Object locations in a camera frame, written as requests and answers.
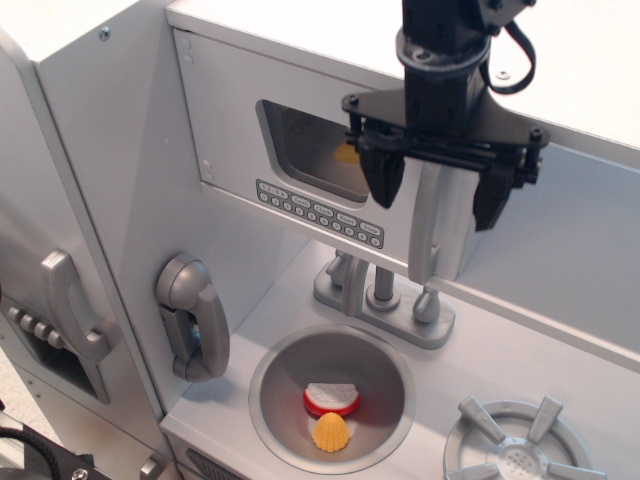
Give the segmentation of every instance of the sink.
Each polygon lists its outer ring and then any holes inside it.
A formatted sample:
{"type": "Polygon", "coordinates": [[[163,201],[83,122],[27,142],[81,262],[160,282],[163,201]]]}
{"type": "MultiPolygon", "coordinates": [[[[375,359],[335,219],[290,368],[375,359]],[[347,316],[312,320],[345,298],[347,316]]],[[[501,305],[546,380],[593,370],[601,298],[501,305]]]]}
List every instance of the sink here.
{"type": "Polygon", "coordinates": [[[402,443],[415,398],[413,377],[391,345],[347,325],[320,325],[265,354],[251,380],[249,409],[261,440],[281,460],[308,472],[344,474],[375,465],[402,443]],[[352,383],[360,392],[360,405],[345,416],[351,439],[339,452],[313,443],[318,417],[302,401],[309,383],[352,383]]]}

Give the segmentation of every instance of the toy kitchen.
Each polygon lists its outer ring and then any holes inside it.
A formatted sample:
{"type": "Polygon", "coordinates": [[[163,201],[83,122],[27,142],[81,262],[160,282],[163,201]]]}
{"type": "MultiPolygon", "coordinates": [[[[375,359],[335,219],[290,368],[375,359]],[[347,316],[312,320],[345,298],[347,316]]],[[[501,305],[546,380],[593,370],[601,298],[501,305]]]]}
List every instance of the toy kitchen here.
{"type": "Polygon", "coordinates": [[[0,348],[63,447],[117,480],[636,478],[631,12],[3,2],[0,348]]]}

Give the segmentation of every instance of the red and white toy food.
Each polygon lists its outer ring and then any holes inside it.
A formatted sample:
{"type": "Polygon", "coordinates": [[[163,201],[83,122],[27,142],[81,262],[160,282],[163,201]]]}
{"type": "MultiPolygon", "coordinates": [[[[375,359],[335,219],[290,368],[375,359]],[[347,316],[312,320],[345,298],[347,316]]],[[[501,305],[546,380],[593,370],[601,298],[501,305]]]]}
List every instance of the red and white toy food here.
{"type": "Polygon", "coordinates": [[[303,394],[304,406],[318,417],[337,413],[341,417],[353,412],[360,403],[360,394],[351,383],[310,383],[303,394]]]}

